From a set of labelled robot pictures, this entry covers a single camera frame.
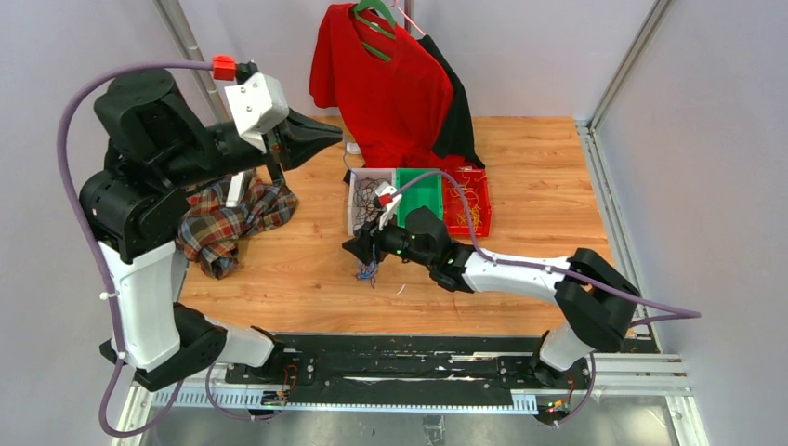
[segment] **white plastic object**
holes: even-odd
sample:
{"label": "white plastic object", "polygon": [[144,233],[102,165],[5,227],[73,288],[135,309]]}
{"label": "white plastic object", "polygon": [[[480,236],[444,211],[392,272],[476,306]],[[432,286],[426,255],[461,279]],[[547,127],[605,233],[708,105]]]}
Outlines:
{"label": "white plastic object", "polygon": [[361,147],[356,142],[345,141],[345,151],[351,155],[361,155]]}
{"label": "white plastic object", "polygon": [[559,328],[550,330],[547,334],[539,350],[539,359],[550,367],[564,372],[592,351],[594,349],[577,337],[569,323],[564,322]]}
{"label": "white plastic object", "polygon": [[[384,182],[377,189],[374,191],[374,194],[378,197],[382,197],[384,195],[392,195],[394,192],[397,191],[397,188],[391,186],[390,184]],[[380,218],[377,220],[378,229],[383,230],[383,228],[388,224],[391,218],[397,213],[397,209],[400,208],[400,202],[402,201],[402,196],[397,195],[396,197],[391,199],[391,202],[387,203],[383,208],[383,214],[380,215]]]}
{"label": "white plastic object", "polygon": [[230,179],[230,188],[227,191],[226,207],[237,207],[243,198],[243,183],[246,182],[246,172],[235,174]]}
{"label": "white plastic object", "polygon": [[[175,242],[135,257],[131,265],[124,263],[120,254],[107,244],[98,245],[107,259],[118,293],[127,351],[125,361],[146,371],[155,369],[180,349],[173,315]],[[115,339],[112,347],[117,351]]]}
{"label": "white plastic object", "polygon": [[[521,260],[564,269],[570,267],[567,257],[530,258],[496,254],[486,249],[484,252],[496,259],[497,262]],[[479,253],[474,252],[466,261],[466,272],[463,273],[463,279],[473,291],[501,291],[514,295],[525,295],[556,305],[556,283],[562,281],[564,275],[541,269],[493,264],[493,262],[482,258]]]}
{"label": "white plastic object", "polygon": [[260,367],[273,351],[273,341],[253,328],[241,328],[224,322],[213,321],[214,325],[227,329],[227,343],[217,358],[217,362],[246,364]]}
{"label": "white plastic object", "polygon": [[266,153],[263,135],[290,114],[282,84],[271,76],[256,72],[242,85],[226,86],[224,91],[238,134]]}
{"label": "white plastic object", "polygon": [[397,169],[373,169],[373,168],[359,168],[353,169],[350,174],[350,191],[348,192],[348,235],[353,235],[353,231],[361,227],[357,217],[359,215],[358,206],[354,205],[354,198],[356,196],[356,182],[366,178],[378,180],[382,179],[388,184],[397,184]]}

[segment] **wooden table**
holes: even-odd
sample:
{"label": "wooden table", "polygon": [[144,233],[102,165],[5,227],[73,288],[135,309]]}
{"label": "wooden table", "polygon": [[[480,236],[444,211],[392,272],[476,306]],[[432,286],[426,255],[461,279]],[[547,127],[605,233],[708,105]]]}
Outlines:
{"label": "wooden table", "polygon": [[[492,199],[483,247],[552,257],[582,246],[611,260],[571,119],[476,118],[474,129]],[[357,282],[356,260],[340,246],[348,239],[342,150],[328,148],[287,172],[300,199],[293,219],[242,242],[242,266],[224,280],[192,264],[181,302],[272,332],[541,335],[563,321],[556,307],[535,299],[446,292],[425,268],[394,256],[381,264],[374,289]],[[361,165],[359,156],[348,159]]]}

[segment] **plaid shirt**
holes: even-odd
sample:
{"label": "plaid shirt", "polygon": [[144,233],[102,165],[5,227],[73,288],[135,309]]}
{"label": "plaid shirt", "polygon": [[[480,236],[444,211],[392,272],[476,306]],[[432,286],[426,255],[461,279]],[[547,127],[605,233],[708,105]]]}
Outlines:
{"label": "plaid shirt", "polygon": [[285,185],[264,184],[252,170],[246,194],[237,207],[225,207],[230,177],[220,179],[189,197],[191,210],[183,217],[176,246],[189,261],[211,277],[222,279],[238,268],[238,240],[290,221],[298,199]]}

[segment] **shirt sleeve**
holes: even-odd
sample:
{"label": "shirt sleeve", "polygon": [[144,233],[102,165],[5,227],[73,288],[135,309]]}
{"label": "shirt sleeve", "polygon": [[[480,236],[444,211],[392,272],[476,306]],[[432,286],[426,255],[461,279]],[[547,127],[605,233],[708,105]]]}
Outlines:
{"label": "shirt sleeve", "polygon": [[336,94],[334,84],[334,64],[331,46],[331,7],[326,10],[318,30],[318,43],[312,57],[312,71],[309,75],[309,93],[315,100],[315,105],[327,109],[336,107]]}

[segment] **gray wall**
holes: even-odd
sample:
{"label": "gray wall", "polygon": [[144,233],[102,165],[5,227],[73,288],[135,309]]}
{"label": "gray wall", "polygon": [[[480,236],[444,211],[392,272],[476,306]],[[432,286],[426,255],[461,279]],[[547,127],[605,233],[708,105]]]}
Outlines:
{"label": "gray wall", "polygon": [[[97,417],[112,370],[98,353],[109,314],[65,202],[55,134],[66,101],[98,73],[179,54],[151,2],[6,1],[0,39],[0,444],[109,444]],[[179,79],[200,116],[210,116],[191,77]],[[70,137],[78,186],[100,169],[106,148],[91,103]]]}
{"label": "gray wall", "polygon": [[[254,59],[262,71],[282,80],[294,108],[326,113],[309,96],[309,70],[326,6],[342,2],[181,3],[205,54]],[[462,79],[473,114],[585,118],[652,4],[653,0],[414,0],[414,19],[435,38]]]}
{"label": "gray wall", "polygon": [[599,132],[711,444],[785,444],[788,3],[676,1]]}

